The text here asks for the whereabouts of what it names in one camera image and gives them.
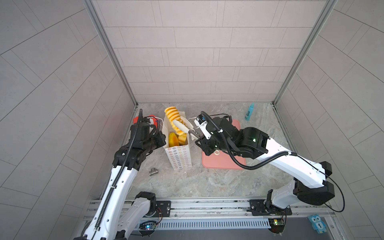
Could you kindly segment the bundt ring bread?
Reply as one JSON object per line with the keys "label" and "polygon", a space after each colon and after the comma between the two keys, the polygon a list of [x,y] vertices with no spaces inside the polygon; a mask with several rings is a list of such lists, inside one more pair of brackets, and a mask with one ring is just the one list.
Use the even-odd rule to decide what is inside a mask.
{"label": "bundt ring bread", "polygon": [[182,134],[178,136],[178,142],[180,146],[185,146],[188,144],[188,135]]}

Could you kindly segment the ridged spiral bread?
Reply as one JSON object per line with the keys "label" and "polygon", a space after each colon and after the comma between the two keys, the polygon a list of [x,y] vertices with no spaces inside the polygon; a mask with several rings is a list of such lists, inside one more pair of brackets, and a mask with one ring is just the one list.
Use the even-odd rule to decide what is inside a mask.
{"label": "ridged spiral bread", "polygon": [[173,120],[178,120],[181,123],[184,123],[183,120],[181,119],[181,115],[176,107],[168,107],[165,109],[165,115],[168,118],[172,128],[175,130],[176,134],[182,135],[184,134],[181,130],[179,130],[173,123]]}

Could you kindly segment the orange oval bread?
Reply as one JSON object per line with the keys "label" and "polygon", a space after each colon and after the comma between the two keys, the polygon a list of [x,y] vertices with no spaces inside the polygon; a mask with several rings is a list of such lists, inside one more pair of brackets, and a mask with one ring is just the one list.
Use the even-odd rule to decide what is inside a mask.
{"label": "orange oval bread", "polygon": [[178,147],[180,144],[179,144],[179,139],[178,139],[178,135],[171,132],[169,134],[169,147],[172,148],[172,147]]}

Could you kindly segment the white paper bag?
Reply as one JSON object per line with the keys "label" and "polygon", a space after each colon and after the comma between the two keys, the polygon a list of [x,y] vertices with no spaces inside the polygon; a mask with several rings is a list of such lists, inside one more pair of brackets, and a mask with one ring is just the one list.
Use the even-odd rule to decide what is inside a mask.
{"label": "white paper bag", "polygon": [[[180,112],[180,115],[186,118],[185,112]],[[165,115],[163,124],[163,134],[166,136],[166,145],[164,146],[165,152],[174,170],[192,167],[192,157],[190,151],[191,135],[188,133],[188,144],[185,146],[169,147],[169,134],[175,133],[168,118]]]}

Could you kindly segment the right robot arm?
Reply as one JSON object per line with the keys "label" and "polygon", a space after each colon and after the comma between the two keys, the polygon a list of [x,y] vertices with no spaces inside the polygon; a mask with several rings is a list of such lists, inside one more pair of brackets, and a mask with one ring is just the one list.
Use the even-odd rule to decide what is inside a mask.
{"label": "right robot arm", "polygon": [[251,204],[253,215],[287,216],[290,205],[297,202],[321,206],[335,197],[338,184],[330,177],[332,165],[329,162],[309,161],[257,128],[238,129],[229,115],[210,116],[201,112],[195,118],[201,134],[184,119],[170,117],[169,121],[172,127],[193,135],[206,156],[222,151],[244,170],[257,170],[272,164],[293,176],[285,186],[269,190],[264,202]]}

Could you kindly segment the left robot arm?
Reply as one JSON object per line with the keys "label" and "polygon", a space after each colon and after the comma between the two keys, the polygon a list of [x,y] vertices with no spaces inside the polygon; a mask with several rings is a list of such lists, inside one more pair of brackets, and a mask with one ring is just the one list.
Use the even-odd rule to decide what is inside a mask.
{"label": "left robot arm", "polygon": [[146,215],[156,213],[156,195],[140,192],[125,214],[122,209],[127,194],[144,160],[166,144],[159,119],[139,112],[131,126],[129,142],[116,153],[107,189],[81,240],[126,240]]}

